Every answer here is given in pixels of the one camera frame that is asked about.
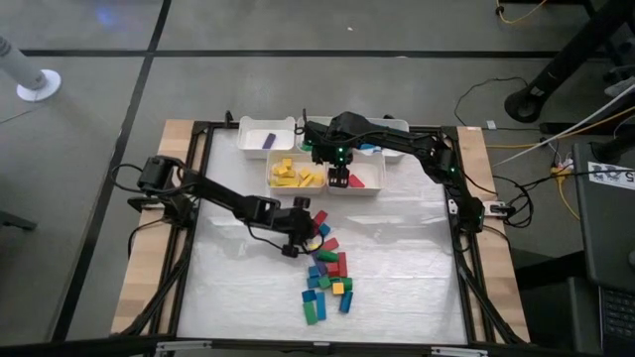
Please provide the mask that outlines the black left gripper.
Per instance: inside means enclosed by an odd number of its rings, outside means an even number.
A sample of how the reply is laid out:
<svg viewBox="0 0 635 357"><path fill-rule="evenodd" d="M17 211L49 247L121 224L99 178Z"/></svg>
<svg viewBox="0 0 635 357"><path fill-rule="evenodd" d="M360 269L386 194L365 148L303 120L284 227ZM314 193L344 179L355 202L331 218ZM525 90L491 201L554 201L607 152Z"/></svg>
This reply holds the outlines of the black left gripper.
<svg viewBox="0 0 635 357"><path fill-rule="evenodd" d="M283 245L283 256L297 258L299 248L316 236L316 225L306 210L310 207L311 200L308 197L296 196L292 208L282 208L274 212L272 227L276 232L284 233L289 237L290 244Z"/></svg>

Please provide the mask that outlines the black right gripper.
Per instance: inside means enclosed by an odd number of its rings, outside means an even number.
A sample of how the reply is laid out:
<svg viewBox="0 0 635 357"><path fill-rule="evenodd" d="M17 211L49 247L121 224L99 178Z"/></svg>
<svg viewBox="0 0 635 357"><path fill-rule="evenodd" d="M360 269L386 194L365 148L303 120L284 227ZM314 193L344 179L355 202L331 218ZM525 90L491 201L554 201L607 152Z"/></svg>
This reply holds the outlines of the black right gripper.
<svg viewBox="0 0 635 357"><path fill-rule="evenodd" d="M346 166L352 162L352 149L360 145L360 137L369 130L367 118L345 111L322 124L303 113L303 126L304 143L311 147L312 161L342 167L328 169L328 185L347 188L350 171Z"/></svg>

